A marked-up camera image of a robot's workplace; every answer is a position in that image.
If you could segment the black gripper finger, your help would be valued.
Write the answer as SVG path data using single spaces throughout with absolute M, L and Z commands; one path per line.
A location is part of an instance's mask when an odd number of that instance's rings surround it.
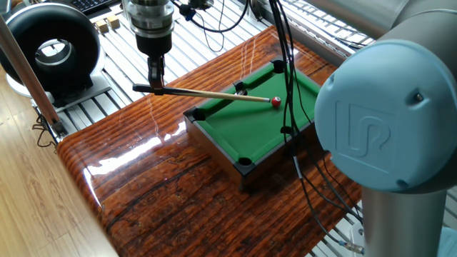
M 148 80 L 156 95 L 164 94 L 164 55 L 148 57 Z

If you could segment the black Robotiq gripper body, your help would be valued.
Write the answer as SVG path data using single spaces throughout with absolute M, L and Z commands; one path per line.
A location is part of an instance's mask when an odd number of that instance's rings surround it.
M 172 35 L 147 38 L 136 35 L 136 45 L 140 52 L 147 56 L 163 56 L 168 53 L 172 47 Z

